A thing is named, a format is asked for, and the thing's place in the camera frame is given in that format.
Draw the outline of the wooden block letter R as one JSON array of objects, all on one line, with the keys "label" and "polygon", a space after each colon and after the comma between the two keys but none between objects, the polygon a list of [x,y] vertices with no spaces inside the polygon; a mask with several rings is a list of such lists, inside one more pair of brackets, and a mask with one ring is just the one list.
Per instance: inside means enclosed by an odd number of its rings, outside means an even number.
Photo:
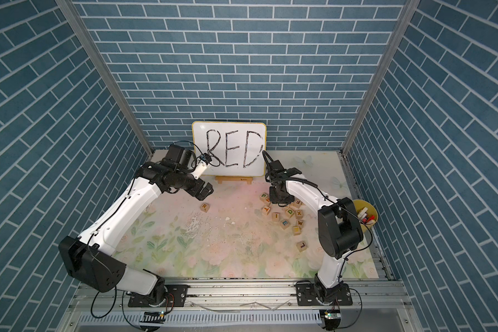
[{"label": "wooden block letter R", "polygon": [[202,203],[200,206],[200,210],[203,212],[208,212],[210,210],[210,204],[209,203]]}]

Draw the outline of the wooden block letter D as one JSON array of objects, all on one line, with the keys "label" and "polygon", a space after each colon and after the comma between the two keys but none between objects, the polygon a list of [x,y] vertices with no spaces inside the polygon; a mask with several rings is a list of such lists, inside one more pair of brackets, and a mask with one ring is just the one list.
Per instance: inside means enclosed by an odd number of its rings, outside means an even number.
[{"label": "wooden block letter D", "polygon": [[284,213],[285,213],[285,215],[286,215],[286,217],[287,217],[288,219],[290,219],[291,217],[293,217],[293,216],[295,215],[295,211],[294,211],[294,210],[292,210],[292,209],[290,209],[290,208],[286,209],[286,210],[284,211]]}]

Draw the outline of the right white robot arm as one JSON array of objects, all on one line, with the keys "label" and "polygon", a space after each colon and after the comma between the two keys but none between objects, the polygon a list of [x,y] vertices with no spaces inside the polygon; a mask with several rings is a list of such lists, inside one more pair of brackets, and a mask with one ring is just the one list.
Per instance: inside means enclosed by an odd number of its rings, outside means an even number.
[{"label": "right white robot arm", "polygon": [[263,151],[262,156],[266,165],[265,180],[271,184],[271,203],[286,206],[299,199],[317,214],[318,239],[326,256],[315,276],[315,287],[322,293],[336,290],[343,283],[343,269],[349,257],[367,249],[358,247],[364,239],[364,227],[354,202],[327,194],[297,168],[284,168],[267,151]]}]

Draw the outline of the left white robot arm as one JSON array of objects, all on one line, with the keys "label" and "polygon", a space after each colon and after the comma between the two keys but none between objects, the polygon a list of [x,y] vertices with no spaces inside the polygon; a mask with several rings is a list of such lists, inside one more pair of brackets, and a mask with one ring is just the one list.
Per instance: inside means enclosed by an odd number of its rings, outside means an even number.
[{"label": "left white robot arm", "polygon": [[161,161],[140,166],[127,189],[97,221],[77,237],[62,239],[59,253],[66,272],[101,293],[118,289],[158,301],[164,291],[161,277],[128,267],[113,254],[123,235],[160,195],[183,190],[199,201],[210,196],[213,187],[201,175],[213,160],[208,152],[172,144]]}]

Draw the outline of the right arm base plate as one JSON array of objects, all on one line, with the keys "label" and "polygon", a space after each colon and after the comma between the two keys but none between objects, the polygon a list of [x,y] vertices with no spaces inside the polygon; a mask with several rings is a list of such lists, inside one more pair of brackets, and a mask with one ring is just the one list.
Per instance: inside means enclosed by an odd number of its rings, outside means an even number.
[{"label": "right arm base plate", "polygon": [[297,305],[300,307],[314,306],[351,306],[353,300],[349,285],[341,283],[331,289],[326,289],[321,283],[307,280],[295,284]]}]

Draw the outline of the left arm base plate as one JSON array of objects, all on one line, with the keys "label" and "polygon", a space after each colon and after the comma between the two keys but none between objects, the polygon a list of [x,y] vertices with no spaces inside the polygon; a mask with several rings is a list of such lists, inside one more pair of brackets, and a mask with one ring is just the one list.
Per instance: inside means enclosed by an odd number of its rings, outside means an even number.
[{"label": "left arm base plate", "polygon": [[131,293],[128,307],[131,308],[176,308],[183,307],[188,294],[186,284],[169,284],[156,287],[149,295]]}]

